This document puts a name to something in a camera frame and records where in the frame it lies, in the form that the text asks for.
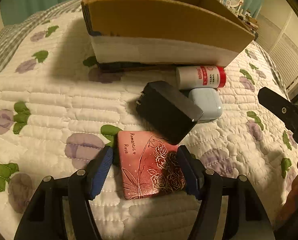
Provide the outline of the white bottle red label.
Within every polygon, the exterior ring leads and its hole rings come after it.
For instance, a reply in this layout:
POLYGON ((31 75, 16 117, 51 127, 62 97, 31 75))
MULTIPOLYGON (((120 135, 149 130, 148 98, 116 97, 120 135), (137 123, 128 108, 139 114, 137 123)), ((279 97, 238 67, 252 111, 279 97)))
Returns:
POLYGON ((222 88, 226 83, 226 74, 218 66, 185 66, 176 68, 176 80, 179 90, 194 88, 222 88))

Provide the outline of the brown cardboard box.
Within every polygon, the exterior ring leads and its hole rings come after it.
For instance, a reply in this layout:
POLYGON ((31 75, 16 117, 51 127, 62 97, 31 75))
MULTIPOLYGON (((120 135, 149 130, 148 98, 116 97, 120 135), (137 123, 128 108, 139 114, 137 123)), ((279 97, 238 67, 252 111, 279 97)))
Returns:
POLYGON ((254 39, 218 0, 82 0, 99 68, 225 67, 254 39))

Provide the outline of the black power adapter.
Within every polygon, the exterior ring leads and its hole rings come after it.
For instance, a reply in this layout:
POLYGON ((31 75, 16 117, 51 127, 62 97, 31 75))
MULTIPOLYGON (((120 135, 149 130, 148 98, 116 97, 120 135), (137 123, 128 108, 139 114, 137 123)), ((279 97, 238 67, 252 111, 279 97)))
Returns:
POLYGON ((145 85, 136 111, 172 145, 180 143, 203 115, 200 107, 165 81, 145 85))

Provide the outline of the grey white checkered bedsheet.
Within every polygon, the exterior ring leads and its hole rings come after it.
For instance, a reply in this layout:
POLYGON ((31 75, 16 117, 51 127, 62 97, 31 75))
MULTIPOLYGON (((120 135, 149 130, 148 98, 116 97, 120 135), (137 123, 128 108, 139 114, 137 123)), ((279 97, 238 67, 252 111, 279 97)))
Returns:
POLYGON ((81 11, 81 0, 69 0, 36 12, 21 23, 7 25, 0 31, 0 72, 14 56, 18 46, 39 25, 51 23, 62 14, 81 11))

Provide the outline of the light blue earbuds case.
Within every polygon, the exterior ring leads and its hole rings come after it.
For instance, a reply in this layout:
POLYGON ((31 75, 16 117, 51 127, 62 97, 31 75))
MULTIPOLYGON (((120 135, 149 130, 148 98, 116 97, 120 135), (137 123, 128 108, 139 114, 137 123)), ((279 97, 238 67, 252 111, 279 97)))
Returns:
POLYGON ((223 113, 220 96, 214 88, 195 88, 189 92, 191 99, 202 111, 203 115, 198 123, 218 119, 223 113))

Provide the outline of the white louvered wardrobe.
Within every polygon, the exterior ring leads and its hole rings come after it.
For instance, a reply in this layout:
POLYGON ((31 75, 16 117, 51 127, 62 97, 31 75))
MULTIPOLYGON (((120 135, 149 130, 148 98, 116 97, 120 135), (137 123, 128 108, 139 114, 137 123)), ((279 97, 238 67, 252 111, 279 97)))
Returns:
POLYGON ((276 65, 290 99, 298 95, 298 17, 292 9, 262 8, 257 43, 276 65))

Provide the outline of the white floral quilted blanket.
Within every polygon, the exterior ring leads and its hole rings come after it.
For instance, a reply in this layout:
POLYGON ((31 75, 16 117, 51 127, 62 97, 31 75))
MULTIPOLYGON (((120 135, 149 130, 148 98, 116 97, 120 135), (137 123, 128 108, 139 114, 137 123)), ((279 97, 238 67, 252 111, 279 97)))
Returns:
MULTIPOLYGON (((298 145, 258 103, 262 87, 280 88, 259 46, 250 44, 226 67, 218 90, 222 116, 196 125, 183 144, 205 167, 227 177, 245 174, 270 220, 295 178, 298 145)), ((175 84, 174 70, 101 74, 82 12, 39 25, 0 72, 0 233, 13 239, 44 176, 67 177, 119 130, 145 131, 135 111, 148 82, 175 84)))

